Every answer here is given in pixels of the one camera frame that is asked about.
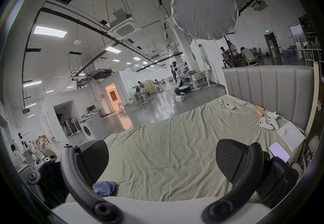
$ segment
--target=washing machine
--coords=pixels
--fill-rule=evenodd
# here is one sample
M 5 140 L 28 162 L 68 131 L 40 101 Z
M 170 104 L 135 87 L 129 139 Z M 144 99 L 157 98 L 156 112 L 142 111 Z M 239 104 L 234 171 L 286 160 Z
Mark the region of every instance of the washing machine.
M 88 141 L 103 140 L 108 136 L 99 112 L 87 115 L 79 121 L 79 125 Z

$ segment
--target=white box on floor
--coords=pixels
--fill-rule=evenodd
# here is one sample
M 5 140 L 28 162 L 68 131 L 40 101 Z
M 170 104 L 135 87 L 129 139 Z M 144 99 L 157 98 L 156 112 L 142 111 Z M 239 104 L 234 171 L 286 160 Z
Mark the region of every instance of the white box on floor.
M 182 102 L 184 100 L 183 96 L 176 96 L 176 101 L 177 102 Z

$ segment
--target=black plastic bracket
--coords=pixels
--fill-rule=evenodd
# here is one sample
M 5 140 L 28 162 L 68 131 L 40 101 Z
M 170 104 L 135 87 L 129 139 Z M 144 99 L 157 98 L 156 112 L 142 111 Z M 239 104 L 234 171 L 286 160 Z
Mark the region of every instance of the black plastic bracket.
M 120 209 L 98 196 L 84 182 L 75 160 L 78 149 L 69 144 L 65 145 L 62 149 L 61 171 L 69 192 L 88 214 L 101 223 L 121 223 L 124 218 Z

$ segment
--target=computer monitor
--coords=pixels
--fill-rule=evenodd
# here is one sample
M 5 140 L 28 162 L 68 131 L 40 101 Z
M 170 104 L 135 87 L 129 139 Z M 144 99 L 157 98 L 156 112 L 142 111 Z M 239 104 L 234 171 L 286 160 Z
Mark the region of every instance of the computer monitor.
M 88 111 L 88 113 L 90 113 L 91 111 L 93 111 L 95 109 L 96 109 L 96 107 L 94 105 L 92 105 L 92 106 L 87 108 L 87 111 Z

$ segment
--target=blue cloth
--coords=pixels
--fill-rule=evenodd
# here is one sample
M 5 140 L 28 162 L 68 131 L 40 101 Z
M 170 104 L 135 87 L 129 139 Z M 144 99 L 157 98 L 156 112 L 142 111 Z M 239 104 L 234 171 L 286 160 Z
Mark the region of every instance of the blue cloth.
M 116 182 L 96 182 L 92 186 L 93 191 L 98 194 L 100 197 L 112 196 L 116 189 Z

